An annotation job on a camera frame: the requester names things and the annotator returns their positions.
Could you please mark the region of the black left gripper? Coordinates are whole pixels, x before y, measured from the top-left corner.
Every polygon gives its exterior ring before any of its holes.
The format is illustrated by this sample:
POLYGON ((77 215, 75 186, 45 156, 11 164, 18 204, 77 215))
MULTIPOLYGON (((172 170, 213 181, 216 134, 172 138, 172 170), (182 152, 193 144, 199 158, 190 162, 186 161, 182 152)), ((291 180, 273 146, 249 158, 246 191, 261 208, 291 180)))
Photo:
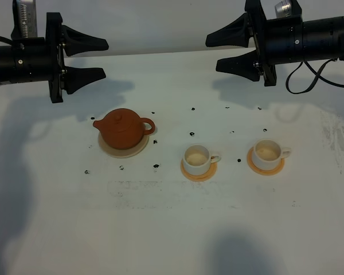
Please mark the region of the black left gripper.
MULTIPOLYGON (((62 103, 61 74, 64 69, 64 55, 60 49, 62 33, 67 56, 108 50, 108 42, 105 39, 80 33, 65 25, 62 26, 60 13, 46 14, 44 38, 21 38, 16 22, 11 33, 13 41, 11 53, 14 61, 11 83, 47 81, 51 102, 62 103)), ((68 95, 72 95, 80 88, 104 78, 106 75, 102 68, 66 66, 65 74, 62 75, 62 89, 68 95)))

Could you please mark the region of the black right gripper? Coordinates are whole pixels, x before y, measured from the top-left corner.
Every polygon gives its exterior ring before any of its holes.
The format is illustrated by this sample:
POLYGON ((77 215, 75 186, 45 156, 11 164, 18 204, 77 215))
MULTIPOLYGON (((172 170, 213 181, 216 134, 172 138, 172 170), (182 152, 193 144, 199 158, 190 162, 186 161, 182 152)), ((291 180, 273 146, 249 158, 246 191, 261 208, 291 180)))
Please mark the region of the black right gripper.
POLYGON ((205 45, 211 48, 247 48, 251 37, 254 37, 256 45, 256 51, 218 60, 216 71, 256 82, 260 80, 261 70, 264 85, 275 86, 277 64, 299 62, 303 59, 300 53, 303 46, 302 8, 297 1, 291 3, 291 16, 267 19, 260 1, 246 1, 246 13, 222 29, 208 34, 205 45))

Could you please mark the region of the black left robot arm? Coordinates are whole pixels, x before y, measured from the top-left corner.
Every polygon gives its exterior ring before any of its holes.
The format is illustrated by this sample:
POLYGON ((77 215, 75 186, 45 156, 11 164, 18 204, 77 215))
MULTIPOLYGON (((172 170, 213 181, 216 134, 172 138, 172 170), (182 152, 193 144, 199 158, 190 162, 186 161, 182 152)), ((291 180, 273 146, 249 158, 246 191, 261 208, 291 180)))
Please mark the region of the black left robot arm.
POLYGON ((80 88, 106 77, 102 68, 66 66, 65 57, 106 51, 105 39, 89 36, 63 25, 60 13, 47 13, 46 35, 38 38, 0 37, 0 85, 47 81, 53 103, 62 92, 72 95, 80 88))

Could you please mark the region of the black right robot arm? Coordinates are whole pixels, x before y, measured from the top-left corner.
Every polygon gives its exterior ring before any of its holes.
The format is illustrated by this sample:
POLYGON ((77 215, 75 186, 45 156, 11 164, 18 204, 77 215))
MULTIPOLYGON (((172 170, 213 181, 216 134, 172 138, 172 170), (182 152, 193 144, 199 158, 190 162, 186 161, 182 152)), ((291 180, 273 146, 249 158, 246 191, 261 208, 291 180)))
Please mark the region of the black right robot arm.
POLYGON ((260 1, 246 1, 245 12, 224 28, 208 34, 207 47, 248 47, 256 49, 237 57, 217 61, 216 71, 251 81, 264 78, 264 85, 276 85, 277 64, 310 61, 344 61, 344 16, 302 20, 297 1, 281 1, 275 6, 276 18, 267 19, 260 1))

